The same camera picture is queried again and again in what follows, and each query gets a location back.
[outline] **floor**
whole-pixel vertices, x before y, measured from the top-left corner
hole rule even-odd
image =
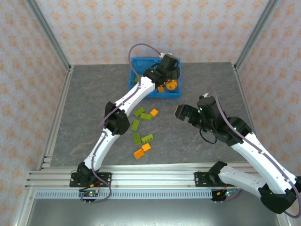
[[[28,226],[278,226],[276,214],[248,192],[229,203],[209,199],[34,201]]]
[[[181,98],[145,98],[134,109],[143,106],[147,112],[153,108],[159,111],[151,121],[140,120],[137,130],[141,137],[154,135],[151,149],[136,160],[133,153],[140,146],[134,144],[134,131],[129,129],[113,144],[103,165],[244,161],[224,143],[206,143],[198,129],[174,116],[178,105],[196,107],[199,95],[216,91],[227,115],[238,116],[250,125],[231,63],[186,63],[181,70]],[[100,136],[97,127],[104,117],[105,105],[127,93],[128,75],[129,65],[74,67],[51,166],[77,166],[90,154]],[[130,123],[135,118],[132,113]],[[210,134],[204,136],[214,140]]]

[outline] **wall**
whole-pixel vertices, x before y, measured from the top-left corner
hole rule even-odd
[[[70,64],[124,64],[136,43],[236,62],[268,0],[37,0]],[[133,56],[155,56],[145,47]]]
[[[25,0],[0,1],[0,219],[11,225],[44,151],[66,71]]]
[[[301,2],[280,0],[239,71],[261,142],[301,175]]]

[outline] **yellow lego brick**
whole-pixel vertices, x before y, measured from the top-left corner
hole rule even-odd
[[[142,149],[139,149],[134,153],[134,156],[136,159],[140,159],[142,156],[144,156],[144,151]]]
[[[158,111],[156,109],[153,109],[150,113],[153,117],[155,117],[158,114]]]
[[[151,146],[149,143],[146,143],[145,145],[142,145],[142,150],[144,152],[146,152],[147,150],[150,150],[151,149]]]
[[[164,87],[158,87],[158,92],[159,93],[164,93]]]

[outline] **blue plastic basket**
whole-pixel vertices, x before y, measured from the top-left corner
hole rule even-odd
[[[182,73],[181,73],[181,61],[179,60],[179,68],[180,68],[180,77],[178,79],[178,87],[174,90],[168,90],[164,87],[164,93],[159,93],[158,89],[155,89],[146,97],[159,97],[159,98],[179,98],[182,93]],[[133,67],[137,71],[138,74],[143,75],[144,71],[150,68],[153,64],[160,63],[161,58],[145,58],[145,57],[133,57],[131,59]],[[130,69],[130,77],[128,80],[128,89],[132,89],[134,87],[136,75],[132,69]]]

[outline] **green lego brick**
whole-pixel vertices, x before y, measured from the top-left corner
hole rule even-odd
[[[151,114],[147,114],[147,113],[141,113],[140,118],[141,119],[145,119],[145,120],[151,120],[152,115]]]
[[[142,77],[142,75],[139,74],[139,77],[136,77],[134,82],[137,83],[139,81],[139,78],[141,78],[141,77]]]
[[[150,140],[153,140],[153,139],[154,139],[154,136],[152,134],[149,134],[149,135],[141,138],[141,140],[144,144],[149,142]]]
[[[133,133],[135,145],[140,145],[141,144],[141,139],[139,133]]]
[[[145,112],[145,109],[143,107],[140,107],[137,111],[134,112],[134,115],[136,117],[139,117],[143,112]]]
[[[137,130],[138,129],[138,126],[139,126],[139,120],[137,120],[137,119],[134,119],[134,122],[133,122],[133,124],[132,124],[132,127],[131,127],[131,129],[132,130]]]

